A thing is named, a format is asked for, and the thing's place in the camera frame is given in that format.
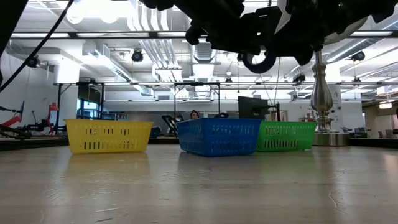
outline wooden table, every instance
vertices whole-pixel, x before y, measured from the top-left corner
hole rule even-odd
[[[1,223],[397,223],[398,151],[0,152]]]

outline computer monitor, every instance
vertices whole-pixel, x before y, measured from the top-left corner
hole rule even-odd
[[[265,119],[269,114],[268,100],[239,96],[238,105],[239,118]]]

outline green basket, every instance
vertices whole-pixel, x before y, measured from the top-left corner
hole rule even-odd
[[[263,121],[257,139],[257,152],[311,149],[316,122]]]

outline yellow basket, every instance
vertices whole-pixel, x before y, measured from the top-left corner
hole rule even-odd
[[[72,153],[142,152],[152,122],[66,120]]]

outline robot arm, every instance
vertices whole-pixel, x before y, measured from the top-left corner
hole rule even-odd
[[[368,16],[381,22],[392,15],[398,0],[278,0],[277,6],[242,15],[243,0],[141,0],[159,10],[177,6],[192,19],[186,39],[198,44],[202,35],[213,49],[239,54],[254,73],[272,68],[277,57],[309,63],[314,51],[359,29]],[[252,63],[265,50],[266,59]]]

